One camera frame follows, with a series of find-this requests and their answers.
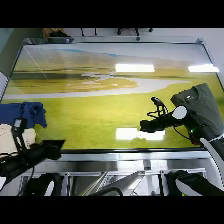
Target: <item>beige cloth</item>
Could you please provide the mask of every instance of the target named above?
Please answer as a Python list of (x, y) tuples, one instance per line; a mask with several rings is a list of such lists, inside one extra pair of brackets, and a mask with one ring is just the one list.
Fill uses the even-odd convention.
[[(0, 125), (0, 153), (17, 152), (15, 142), (11, 133), (12, 126), (7, 124)], [(23, 139), (26, 147), (35, 143), (36, 132), (33, 128), (25, 129)]]

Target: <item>metal frame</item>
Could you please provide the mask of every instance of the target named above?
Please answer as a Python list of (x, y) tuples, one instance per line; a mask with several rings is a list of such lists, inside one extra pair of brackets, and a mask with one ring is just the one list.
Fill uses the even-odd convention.
[[(8, 82), (6, 84), (6, 88), (8, 86), (9, 80), (12, 76), (13, 70), (15, 68), (15, 65), (18, 61), (19, 55), (23, 49), (24, 45), (42, 45), (42, 44), (49, 44), (48, 39), (44, 39), (44, 38), (26, 38), (24, 39), (18, 54), (15, 58), (15, 61), (13, 63), (12, 69), (11, 69), (11, 73), (10, 76), (7, 77)], [(67, 40), (68, 38), (58, 38), (58, 37), (54, 37), (54, 39), (62, 39), (62, 40)], [(141, 44), (141, 43), (164, 43), (164, 44), (200, 44), (204, 47), (207, 56), (209, 58), (209, 60), (211, 61), (211, 63), (214, 63), (214, 60), (211, 57), (211, 54), (208, 51), (208, 48), (204, 42), (204, 40), (202, 38), (196, 38), (196, 37), (156, 37), (156, 36), (150, 36), (150, 37), (145, 37), (142, 36), (140, 40), (136, 40), (135, 36), (130, 36), (130, 37), (126, 37), (126, 36), (119, 36), (119, 37), (102, 37), (102, 36), (91, 36), (91, 37), (75, 37), (72, 41), (72, 43), (70, 44), (77, 44), (77, 43), (137, 43), (137, 44)], [(69, 41), (64, 41), (63, 44), (69, 44)], [(222, 86), (222, 88), (224, 89), (224, 79), (221, 75), (221, 73), (216, 73), (217, 74), (217, 78), (220, 81), (220, 84)], [(2, 101), (2, 98), (4, 96), (5, 90), (2, 94), (2, 97), (0, 99), (0, 103)], [(184, 154), (175, 154), (177, 152), (182, 152), (185, 151)], [(113, 159), (118, 159), (120, 157), (120, 155), (123, 155), (122, 158), (126, 158), (126, 159), (134, 159), (134, 158), (142, 158), (144, 157), (144, 155), (149, 155), (147, 158), (148, 159), (153, 159), (153, 158), (158, 158), (156, 156), (156, 153), (160, 153), (160, 152), (166, 152), (166, 153), (171, 153), (174, 152), (173, 157), (172, 158), (176, 158), (176, 155), (181, 156), (181, 158), (210, 158), (210, 154), (203, 148), (166, 148), (166, 149), (150, 149), (150, 148), (144, 148), (144, 149), (82, 149), (82, 150), (62, 150), (63, 152), (63, 157), (62, 159), (67, 159), (67, 161), (74, 161), (74, 158), (72, 159), (71, 154), (75, 154), (75, 160), (78, 159), (77, 161), (93, 161), (92, 159), (94, 158), (94, 161), (105, 161), (105, 159), (102, 158), (102, 154), (106, 154), (108, 158), (113, 158)], [(162, 158), (167, 159), (169, 158), (168, 155), (170, 154), (160, 154), (160, 156), (162, 156)]]

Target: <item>landscape print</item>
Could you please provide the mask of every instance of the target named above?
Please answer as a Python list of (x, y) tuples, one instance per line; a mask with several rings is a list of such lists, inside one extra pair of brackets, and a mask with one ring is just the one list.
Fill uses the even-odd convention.
[[(156, 109), (151, 97), (160, 98), (172, 111), (174, 94), (201, 83), (208, 83), (224, 115), (216, 74), (188, 71), (190, 65), (209, 63), (201, 49), (136, 45), (25, 46), (2, 103), (42, 102), (48, 126), (36, 125), (37, 141), (65, 139), (64, 149), (192, 147), (173, 128), (166, 129), (162, 140), (116, 137), (119, 128), (139, 130), (141, 120), (151, 120), (146, 115)], [(155, 71), (119, 73), (118, 63), (153, 64)], [(187, 135), (184, 127), (178, 130)]]

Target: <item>blue cloth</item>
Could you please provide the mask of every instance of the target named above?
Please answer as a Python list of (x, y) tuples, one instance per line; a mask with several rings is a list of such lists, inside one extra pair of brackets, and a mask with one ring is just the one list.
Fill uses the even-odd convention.
[(46, 128), (45, 109), (40, 102), (24, 102), (0, 104), (0, 124), (14, 125), (15, 118), (26, 118), (27, 127), (33, 128), (35, 124), (40, 124)]

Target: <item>white circular joint cover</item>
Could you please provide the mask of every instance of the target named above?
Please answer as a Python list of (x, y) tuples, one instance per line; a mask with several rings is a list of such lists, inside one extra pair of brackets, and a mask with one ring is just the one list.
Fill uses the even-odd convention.
[(183, 119), (187, 115), (187, 108), (184, 106), (177, 107), (174, 111), (172, 116), (176, 119)]

